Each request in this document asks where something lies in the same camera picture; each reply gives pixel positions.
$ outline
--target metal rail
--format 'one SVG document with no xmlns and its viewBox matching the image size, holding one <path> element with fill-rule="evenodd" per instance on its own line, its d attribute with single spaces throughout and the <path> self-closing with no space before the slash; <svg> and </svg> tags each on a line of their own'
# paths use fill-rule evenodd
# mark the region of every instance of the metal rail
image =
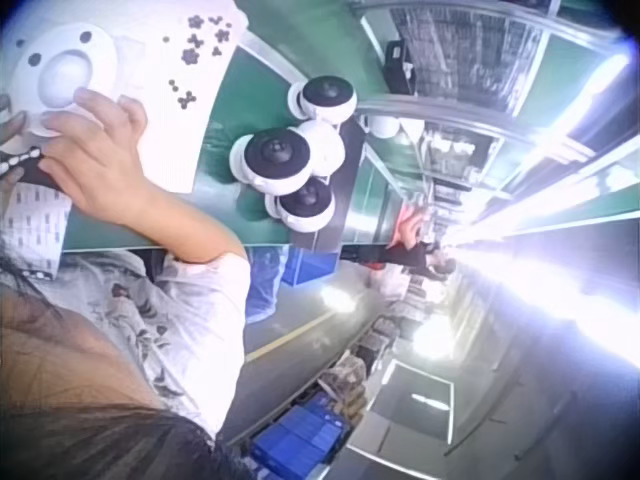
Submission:
<svg viewBox="0 0 640 480">
<path fill-rule="evenodd" d="M 529 147 L 537 147 L 544 137 L 544 129 L 525 125 L 509 114 L 428 97 L 376 95 L 359 102 L 357 112 L 363 115 L 418 118 Z M 549 152 L 549 157 L 561 163 L 585 162 L 594 155 L 593 150 L 567 137 Z"/>
<path fill-rule="evenodd" d="M 365 14 L 370 10 L 415 7 L 452 7 L 478 13 L 506 17 L 540 28 L 590 50 L 611 54 L 621 34 L 618 30 L 598 30 L 558 18 L 552 12 L 540 13 L 531 8 L 495 0 L 366 0 L 352 2 L 353 10 Z"/>
</svg>

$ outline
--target hair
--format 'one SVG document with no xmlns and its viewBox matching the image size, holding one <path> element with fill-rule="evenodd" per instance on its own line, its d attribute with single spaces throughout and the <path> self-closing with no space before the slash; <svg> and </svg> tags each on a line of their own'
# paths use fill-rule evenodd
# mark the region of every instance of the hair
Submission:
<svg viewBox="0 0 640 480">
<path fill-rule="evenodd" d="M 451 275 L 456 271 L 458 262 L 453 258 L 447 258 L 442 265 L 434 265 L 433 270 L 440 275 Z"/>
<path fill-rule="evenodd" d="M 197 424 L 137 406 L 2 414 L 0 477 L 7 479 L 252 479 Z"/>
</svg>

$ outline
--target white dome camera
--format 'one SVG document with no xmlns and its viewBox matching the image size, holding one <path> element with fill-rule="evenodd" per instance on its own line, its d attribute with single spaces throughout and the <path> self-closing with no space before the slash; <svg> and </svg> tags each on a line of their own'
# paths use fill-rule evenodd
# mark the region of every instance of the white dome camera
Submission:
<svg viewBox="0 0 640 480">
<path fill-rule="evenodd" d="M 301 188 L 312 175 L 328 177 L 344 163 L 340 134 L 328 123 L 273 128 L 238 139 L 229 155 L 233 176 L 275 196 Z"/>
<path fill-rule="evenodd" d="M 272 128 L 239 138 L 229 155 L 231 173 L 242 183 L 269 195 L 287 195 L 311 176 L 311 151 L 290 128 Z"/>
<path fill-rule="evenodd" d="M 302 188 L 289 195 L 266 195 L 265 207 L 273 218 L 281 219 L 291 230 L 301 233 L 326 227 L 336 211 L 331 187 L 317 177 L 311 177 Z"/>
<path fill-rule="evenodd" d="M 338 131 L 320 120 L 308 120 L 295 131 L 309 144 L 312 175 L 328 177 L 344 163 L 345 148 Z"/>
<path fill-rule="evenodd" d="M 299 120 L 323 120 L 339 125 L 355 112 L 356 91 L 348 81 L 326 75 L 307 83 L 294 83 L 289 88 L 289 110 Z"/>
</svg>

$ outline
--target blue crate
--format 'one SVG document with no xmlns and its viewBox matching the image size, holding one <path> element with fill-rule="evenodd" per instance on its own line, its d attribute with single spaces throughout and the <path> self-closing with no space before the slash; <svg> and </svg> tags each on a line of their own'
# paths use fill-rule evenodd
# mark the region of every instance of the blue crate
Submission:
<svg viewBox="0 0 640 480">
<path fill-rule="evenodd" d="M 314 415 L 322 418 L 325 422 L 330 422 L 336 427 L 342 429 L 342 433 L 345 434 L 349 431 L 351 426 L 349 422 L 342 416 L 335 413 L 329 408 L 331 403 L 331 397 L 325 392 L 316 393 L 311 399 L 304 405 L 308 411 Z"/>
<path fill-rule="evenodd" d="M 253 441 L 251 456 L 284 480 L 304 480 L 325 453 L 282 425 L 271 425 Z"/>
<path fill-rule="evenodd" d="M 325 454 L 323 460 L 343 433 L 341 426 L 336 426 L 330 420 L 327 421 L 297 405 L 289 410 L 278 424 L 322 450 Z"/>
<path fill-rule="evenodd" d="M 331 397 L 326 392 L 318 392 L 305 404 L 305 408 L 309 410 L 313 407 L 326 409 L 331 404 Z"/>
<path fill-rule="evenodd" d="M 282 281 L 292 287 L 332 275 L 336 271 L 339 253 L 312 252 L 291 247 Z"/>
</svg>

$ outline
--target worker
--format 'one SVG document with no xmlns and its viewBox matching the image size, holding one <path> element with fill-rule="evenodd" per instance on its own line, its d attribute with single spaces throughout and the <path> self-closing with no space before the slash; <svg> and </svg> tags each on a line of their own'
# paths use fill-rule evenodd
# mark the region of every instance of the worker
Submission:
<svg viewBox="0 0 640 480">
<path fill-rule="evenodd" d="M 449 258 L 440 242 L 420 240 L 427 212 L 417 209 L 402 220 L 397 235 L 388 245 L 345 245 L 340 258 L 362 264 L 396 264 L 407 267 L 407 273 L 444 282 L 456 270 L 456 261 Z"/>
<path fill-rule="evenodd" d="M 86 89 L 74 101 L 100 123 L 44 115 L 60 135 L 39 168 L 85 214 L 169 254 L 155 283 L 127 251 L 63 255 L 56 280 L 40 281 L 0 244 L 0 477 L 252 478 L 215 441 L 244 362 L 244 248 L 144 177 L 140 103 Z M 13 117 L 0 140 L 24 123 Z M 21 174 L 2 178 L 0 211 Z"/>
</svg>

